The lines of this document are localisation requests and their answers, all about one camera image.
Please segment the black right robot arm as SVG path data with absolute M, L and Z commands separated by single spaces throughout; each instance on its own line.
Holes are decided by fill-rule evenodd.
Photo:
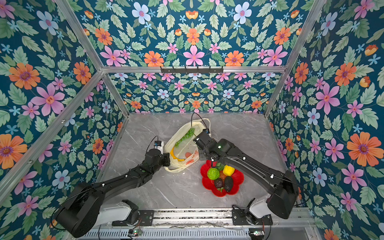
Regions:
M 253 200 L 248 207 L 253 216 L 260 219 L 274 214 L 285 220 L 290 217 L 299 196 L 299 184 L 294 173 L 272 169 L 248 156 L 226 139 L 217 142 L 205 130 L 193 141 L 208 160 L 234 167 L 268 193 L 261 199 Z

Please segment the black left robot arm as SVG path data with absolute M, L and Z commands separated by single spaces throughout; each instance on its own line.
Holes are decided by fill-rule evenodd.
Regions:
M 61 204 L 54 219 L 72 236 L 84 236 L 96 225 L 102 204 L 130 189 L 138 188 L 152 179 L 162 167 L 170 166 L 170 154 L 151 149 L 144 161 L 127 173 L 94 184 L 79 184 L 69 198 Z

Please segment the green fake lime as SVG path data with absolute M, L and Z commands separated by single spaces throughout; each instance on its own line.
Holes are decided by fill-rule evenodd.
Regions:
M 223 165 L 221 163 L 217 163 L 216 169 L 218 169 L 219 171 L 223 171 L 224 168 L 225 168 L 225 165 Z

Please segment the dark brown fake fruit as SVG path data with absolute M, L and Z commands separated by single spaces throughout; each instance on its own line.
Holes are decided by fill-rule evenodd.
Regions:
M 221 178 L 217 178 L 216 180 L 214 180 L 214 185 L 216 189 L 221 189 L 224 187 L 224 182 Z

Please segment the light green fake fruit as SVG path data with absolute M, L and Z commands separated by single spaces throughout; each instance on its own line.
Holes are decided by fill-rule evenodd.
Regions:
M 214 181 L 216 179 L 218 179 L 220 177 L 220 171 L 216 168 L 210 168 L 208 171 L 207 171 L 207 177 Z

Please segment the yellow fake lemon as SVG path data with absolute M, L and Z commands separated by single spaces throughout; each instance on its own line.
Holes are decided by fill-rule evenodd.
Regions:
M 230 176 L 233 175 L 233 173 L 235 172 L 235 170 L 236 170 L 235 168 L 226 165 L 226 166 L 223 168 L 223 174 L 226 175 L 227 177 L 230 177 Z

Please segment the dark avocado fake fruit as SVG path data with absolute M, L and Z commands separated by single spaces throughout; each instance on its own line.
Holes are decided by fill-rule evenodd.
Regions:
M 229 193 L 234 187 L 234 180 L 231 176 L 227 176 L 224 180 L 224 190 Z

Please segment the yellow printed plastic bag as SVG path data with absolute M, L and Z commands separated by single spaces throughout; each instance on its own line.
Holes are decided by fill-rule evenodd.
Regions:
M 183 141 L 177 148 L 184 150 L 184 153 L 190 152 L 192 155 L 183 162 L 177 162 L 171 156 L 171 150 L 175 147 L 175 143 L 180 140 L 189 129 L 195 129 L 195 135 L 190 139 Z M 193 165 L 195 162 L 200 160 L 199 149 L 194 143 L 193 139 L 195 136 L 200 134 L 203 129 L 211 129 L 211 121 L 208 118 L 203 118 L 201 120 L 193 120 L 190 123 L 183 125 L 165 144 L 164 152 L 170 154 L 171 165 L 169 167 L 164 167 L 164 169 L 169 173 L 179 173 L 189 166 Z

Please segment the red flower-shaped plate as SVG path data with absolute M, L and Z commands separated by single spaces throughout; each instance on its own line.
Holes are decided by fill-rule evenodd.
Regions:
M 202 167 L 200 168 L 200 173 L 201 173 L 201 176 L 202 176 L 202 185 L 205 189 L 211 191 L 213 193 L 213 195 L 215 195 L 216 197 L 224 197 L 226 195 L 236 195 L 240 189 L 240 186 L 243 184 L 244 180 L 245 180 L 245 177 L 244 177 L 244 174 L 242 172 L 240 172 L 239 170 L 235 170 L 235 172 L 233 173 L 233 175 L 231 176 L 234 180 L 234 187 L 233 189 L 227 193 L 225 190 L 224 190 L 224 187 L 221 188 L 221 189 L 216 189 L 215 188 L 215 185 L 214 185 L 214 181 L 210 180 L 208 177 L 207 177 L 207 171 L 210 169 L 210 168 L 216 168 L 216 165 L 217 163 L 214 162 L 213 164 L 211 163 L 211 161 L 207 160 L 205 164 L 202 165 Z M 223 180 L 225 180 L 227 176 L 223 174 L 223 171 L 220 171 L 220 178 Z

